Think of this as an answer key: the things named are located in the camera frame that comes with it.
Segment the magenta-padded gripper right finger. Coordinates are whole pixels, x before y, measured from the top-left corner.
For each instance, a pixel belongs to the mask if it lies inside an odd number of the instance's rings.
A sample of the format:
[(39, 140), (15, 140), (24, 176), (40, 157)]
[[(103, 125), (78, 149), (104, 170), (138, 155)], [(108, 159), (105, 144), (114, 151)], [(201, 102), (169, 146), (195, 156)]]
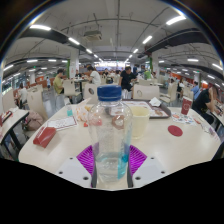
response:
[(140, 188), (165, 176), (165, 168), (156, 157), (147, 156), (137, 147), (130, 146), (127, 172), (129, 188)]

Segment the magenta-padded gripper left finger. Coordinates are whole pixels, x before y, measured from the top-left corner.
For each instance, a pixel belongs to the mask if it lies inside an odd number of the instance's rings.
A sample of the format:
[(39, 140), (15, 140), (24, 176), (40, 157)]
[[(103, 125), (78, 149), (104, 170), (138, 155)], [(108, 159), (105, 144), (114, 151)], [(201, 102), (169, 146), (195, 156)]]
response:
[(77, 156), (66, 159), (56, 175), (84, 188), (95, 188), (97, 173), (92, 146), (88, 146)]

